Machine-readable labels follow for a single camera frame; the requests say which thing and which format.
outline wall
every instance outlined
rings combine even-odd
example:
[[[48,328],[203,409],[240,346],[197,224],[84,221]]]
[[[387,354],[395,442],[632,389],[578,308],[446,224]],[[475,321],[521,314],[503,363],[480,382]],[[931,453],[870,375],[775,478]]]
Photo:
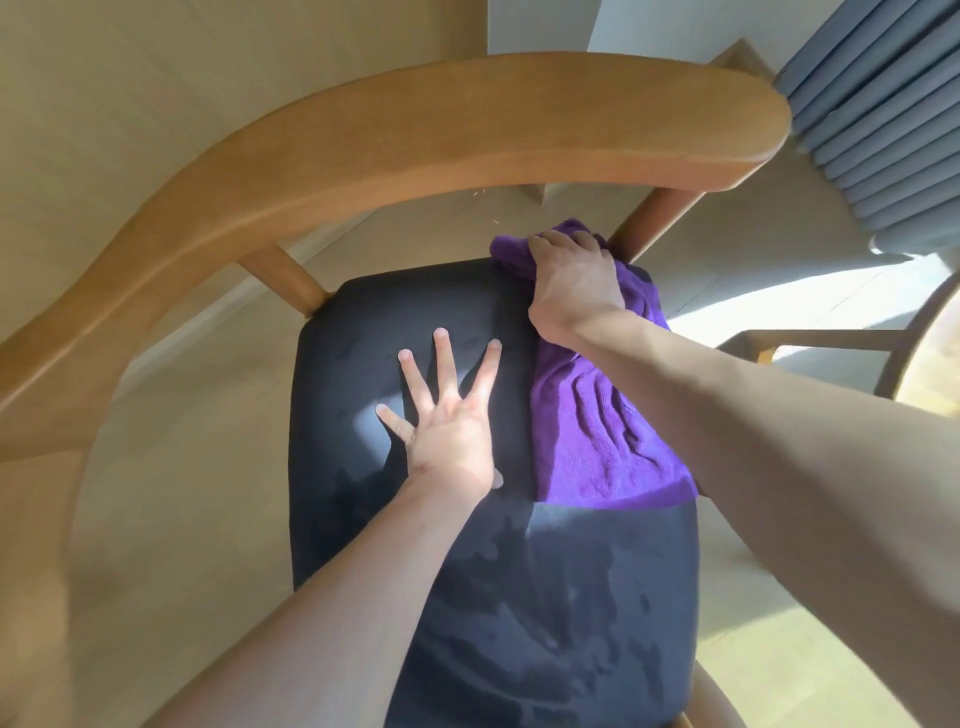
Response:
[[[202,150],[314,91],[481,56],[486,17],[483,0],[11,0],[0,36],[3,339]],[[244,276],[226,269],[162,326]]]
[[[586,51],[600,0],[488,0],[487,52]]]
[[[706,63],[742,37],[779,70],[842,0],[603,0],[589,50]]]

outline curtain fold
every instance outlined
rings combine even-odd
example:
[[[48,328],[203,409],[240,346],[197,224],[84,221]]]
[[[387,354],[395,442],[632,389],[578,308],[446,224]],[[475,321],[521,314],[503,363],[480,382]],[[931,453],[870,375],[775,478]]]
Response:
[[[960,0],[846,0],[775,84],[878,250],[960,244]]]

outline black leather cushion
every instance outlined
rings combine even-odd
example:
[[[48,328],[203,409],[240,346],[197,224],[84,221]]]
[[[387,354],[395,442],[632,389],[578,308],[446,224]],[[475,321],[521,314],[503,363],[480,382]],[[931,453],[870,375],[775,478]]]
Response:
[[[396,493],[402,444],[373,413],[416,414],[396,361],[436,385],[432,331],[458,368],[503,342],[491,402],[504,486],[446,558],[396,686],[388,726],[658,726],[685,705],[697,615],[693,503],[646,512],[535,504],[529,392],[532,284],[489,260],[352,280],[300,334],[290,420],[298,587]]]

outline person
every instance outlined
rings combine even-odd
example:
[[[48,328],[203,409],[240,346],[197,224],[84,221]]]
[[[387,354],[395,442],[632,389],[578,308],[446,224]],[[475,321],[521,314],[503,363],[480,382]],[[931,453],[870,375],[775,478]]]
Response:
[[[611,379],[757,558],[922,725],[955,724],[957,422],[743,361],[643,320],[625,310],[612,258],[587,233],[548,231],[529,244],[540,336]],[[427,593],[497,479],[487,406],[500,344],[490,342],[461,398],[449,334],[438,329],[435,343],[437,401],[412,354],[399,353],[418,425],[377,408],[407,448],[396,497],[148,725],[383,724]],[[715,686],[696,668],[694,688],[690,710],[702,713],[692,703]]]

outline chair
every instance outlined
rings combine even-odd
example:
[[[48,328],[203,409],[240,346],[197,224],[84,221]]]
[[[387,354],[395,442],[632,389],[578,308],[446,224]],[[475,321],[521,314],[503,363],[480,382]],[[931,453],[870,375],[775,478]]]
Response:
[[[907,328],[741,331],[719,349],[761,364],[782,346],[890,352],[874,394],[960,417],[960,273],[940,284]]]
[[[69,290],[0,345],[0,722],[68,723],[64,554],[87,453],[150,326],[233,261],[309,318],[291,418],[297,583],[402,479],[402,459],[364,409],[365,398],[399,391],[387,361],[402,347],[428,358],[424,342],[439,323],[464,342],[459,361],[475,360],[491,335],[506,345],[492,416],[507,485],[444,564],[388,725],[457,724],[464,705],[491,725],[563,722],[571,710],[591,724],[603,710],[633,709],[639,724],[685,722],[695,507],[624,514],[532,503],[529,412],[520,404],[536,344],[529,284],[479,260],[358,279],[331,296],[277,243],[455,189],[650,184],[657,189],[612,236],[615,254],[632,261],[705,192],[739,184],[772,157],[789,124],[784,100],[743,74],[625,56],[520,54],[331,88],[200,155]],[[545,597],[568,584],[564,570],[588,596],[570,595],[572,607],[561,609]],[[510,619],[496,616],[503,603]],[[484,652],[465,631],[482,624],[500,643],[516,640],[536,655],[524,652],[520,664],[517,653]],[[592,639],[602,634],[608,639]],[[505,668],[511,660],[514,671]]]

